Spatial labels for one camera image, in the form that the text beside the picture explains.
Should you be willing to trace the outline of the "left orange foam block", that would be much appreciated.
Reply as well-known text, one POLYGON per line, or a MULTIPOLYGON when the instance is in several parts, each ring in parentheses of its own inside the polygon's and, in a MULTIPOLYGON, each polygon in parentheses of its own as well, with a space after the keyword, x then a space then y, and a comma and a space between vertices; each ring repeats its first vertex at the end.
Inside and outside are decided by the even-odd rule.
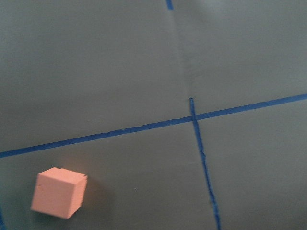
POLYGON ((69 219, 83 203, 87 175, 50 168, 37 175, 31 210, 69 219))

